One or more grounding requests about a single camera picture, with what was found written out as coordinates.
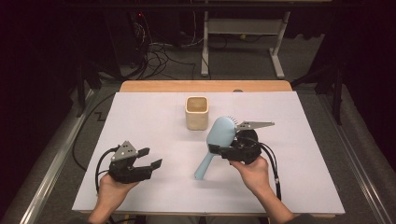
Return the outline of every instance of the wooden tabletop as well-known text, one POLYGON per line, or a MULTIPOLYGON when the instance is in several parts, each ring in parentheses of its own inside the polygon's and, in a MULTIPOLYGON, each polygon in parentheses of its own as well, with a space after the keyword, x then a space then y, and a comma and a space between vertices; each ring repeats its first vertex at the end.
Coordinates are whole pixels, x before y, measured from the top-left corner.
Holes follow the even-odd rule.
POLYGON ((146 80, 125 81, 120 92, 292 91, 285 80, 146 80))

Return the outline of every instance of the electrical cable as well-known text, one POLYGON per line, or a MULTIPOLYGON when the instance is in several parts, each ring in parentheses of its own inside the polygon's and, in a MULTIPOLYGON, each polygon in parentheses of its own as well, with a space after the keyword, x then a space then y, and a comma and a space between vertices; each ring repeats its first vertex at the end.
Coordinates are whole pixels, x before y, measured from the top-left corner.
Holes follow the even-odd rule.
MULTIPOLYGON (((101 158, 99 159, 98 164, 96 165, 96 170, 95 170, 95 187, 96 187, 96 192, 99 193, 99 174, 101 174, 102 172, 99 173, 99 169, 100 169, 100 165, 102 164, 103 159, 105 158, 105 156, 111 152, 116 152, 118 147, 113 147, 111 149, 109 149, 108 151, 106 151, 101 158)), ((110 216, 108 218, 108 220, 110 221, 111 224, 115 224, 116 222, 114 221, 113 217, 110 216)))
POLYGON ((249 137, 240 137, 240 138, 260 145, 260 148, 267 154, 268 159, 271 162, 271 166, 272 166, 273 173, 274 173, 274 180, 275 180, 275 184, 276 184, 276 197, 279 200, 282 200, 282 194, 281 194, 281 191, 280 191, 280 181, 279 181, 279 176, 277 174, 277 162, 276 162, 276 156, 275 156, 274 151, 270 147, 265 145, 264 143, 258 142, 255 139, 252 139, 252 138, 249 138, 249 137))
POLYGON ((77 140, 78 140, 78 138, 79 138, 79 136, 80 136, 80 134, 81 134, 81 130, 84 128, 84 126, 85 126, 85 123, 87 122, 87 120, 88 120, 88 118, 91 116, 91 114, 95 111, 95 109, 99 106, 99 105, 101 105, 104 101, 106 101, 107 99, 109 99, 110 97, 112 97, 112 96, 114 96, 116 93, 112 93, 112 94, 110 94, 110 95, 108 95, 105 99, 103 99, 103 100, 101 100, 92 110, 91 110, 91 112, 87 115, 87 117, 84 119, 84 121, 82 122, 82 124, 81 124, 81 127, 79 128, 79 130, 78 130, 78 132, 77 132, 77 135, 76 135, 76 138, 75 138, 75 140, 74 140, 74 142, 73 142, 73 146, 72 146, 72 156, 73 156, 73 160, 74 160, 74 162, 77 164, 77 166, 79 167, 79 168, 81 168, 83 171, 87 171, 87 168, 85 168, 83 165, 81 165, 81 163, 77 160, 77 157, 76 157, 76 142, 77 142, 77 140))
POLYGON ((209 64, 207 64, 207 62, 206 62, 204 56, 201 56, 201 58, 202 58, 202 61, 204 61, 204 63, 206 64, 206 67, 207 67, 207 75, 209 76, 209 80, 212 80, 212 75, 210 74, 209 64))

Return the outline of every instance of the wrist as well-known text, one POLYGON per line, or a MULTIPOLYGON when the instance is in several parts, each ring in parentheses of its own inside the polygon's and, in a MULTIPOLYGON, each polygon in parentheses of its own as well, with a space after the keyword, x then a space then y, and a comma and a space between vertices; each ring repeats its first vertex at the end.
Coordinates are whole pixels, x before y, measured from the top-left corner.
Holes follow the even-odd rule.
POLYGON ((276 195, 274 194, 274 192, 272 191, 272 189, 270 187, 262 188, 262 189, 254 189, 254 190, 252 190, 252 193, 257 198, 262 198, 262 199, 271 198, 272 196, 276 197, 276 195))
POLYGON ((106 207, 96 206, 90 217, 88 218, 88 222, 91 224, 104 224, 111 216, 112 210, 106 207))

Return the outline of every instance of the beige cup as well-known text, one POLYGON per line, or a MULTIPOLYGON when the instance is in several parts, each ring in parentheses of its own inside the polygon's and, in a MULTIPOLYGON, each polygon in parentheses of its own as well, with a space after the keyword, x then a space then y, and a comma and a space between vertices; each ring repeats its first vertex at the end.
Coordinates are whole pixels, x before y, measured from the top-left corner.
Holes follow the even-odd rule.
POLYGON ((209 122, 209 101, 204 96, 190 96, 186 99, 187 128, 193 131, 207 129, 209 122))

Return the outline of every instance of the dark background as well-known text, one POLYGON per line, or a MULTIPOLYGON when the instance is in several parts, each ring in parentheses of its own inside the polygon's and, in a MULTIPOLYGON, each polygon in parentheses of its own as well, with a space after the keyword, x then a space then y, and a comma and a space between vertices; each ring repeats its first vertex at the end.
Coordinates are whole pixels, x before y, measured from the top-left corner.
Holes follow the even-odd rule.
MULTIPOLYGON (((69 94, 76 87, 81 60, 89 59, 114 73, 120 71, 118 65, 122 58, 117 52, 117 43, 108 33, 106 16, 82 13, 73 15, 70 20, 71 14, 63 11, 58 3, 19 0, 12 4, 3 2, 0 6, 3 150, 0 218, 69 112, 72 105, 69 94)), ((178 44, 180 31, 188 35, 193 33, 192 16, 188 12, 145 13, 153 32, 170 43, 178 44)), ((229 16, 227 13, 211 13, 216 17, 229 16)), ((345 84, 393 169, 396 168, 394 14, 388 2, 377 1, 369 10, 351 10, 342 14, 345 23, 335 24, 339 28, 334 29, 330 12, 296 11, 291 13, 286 32, 286 37, 303 34, 307 39, 326 34, 312 70, 350 46, 343 60, 345 84)), ((272 17, 274 13, 241 13, 237 16, 261 18, 272 17)), ((196 20, 197 29, 202 31, 202 12, 196 14, 196 20)), ((87 69, 89 72, 84 78, 95 79, 99 70, 97 66, 87 69)))

